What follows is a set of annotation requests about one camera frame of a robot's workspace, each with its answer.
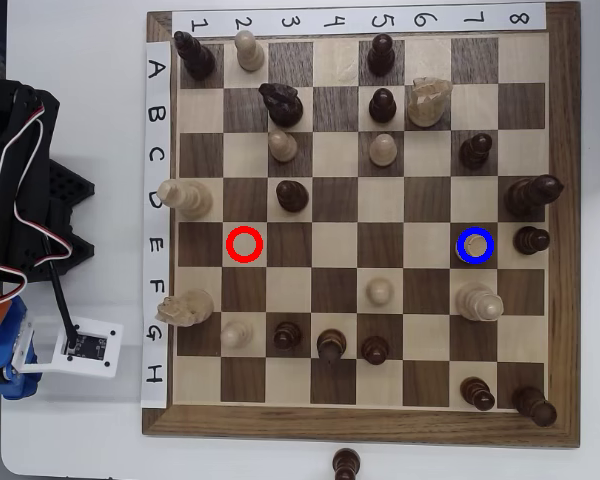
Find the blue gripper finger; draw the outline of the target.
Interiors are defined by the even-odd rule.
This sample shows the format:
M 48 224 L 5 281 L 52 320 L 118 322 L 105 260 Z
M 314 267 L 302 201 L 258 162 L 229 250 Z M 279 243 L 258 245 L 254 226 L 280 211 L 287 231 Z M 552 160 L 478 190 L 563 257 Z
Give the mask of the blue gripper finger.
M 2 371 L 5 384 L 0 386 L 4 399 L 23 399 L 34 395 L 41 380 L 40 373 L 20 373 L 13 368 Z

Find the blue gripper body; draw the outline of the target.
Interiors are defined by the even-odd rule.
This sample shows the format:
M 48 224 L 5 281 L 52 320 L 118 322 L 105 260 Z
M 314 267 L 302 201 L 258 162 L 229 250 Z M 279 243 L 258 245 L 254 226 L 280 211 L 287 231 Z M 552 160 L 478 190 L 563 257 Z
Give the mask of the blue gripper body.
M 11 360 L 25 315 L 26 306 L 23 301 L 20 298 L 14 298 L 0 325 L 0 384 L 9 383 L 14 376 Z

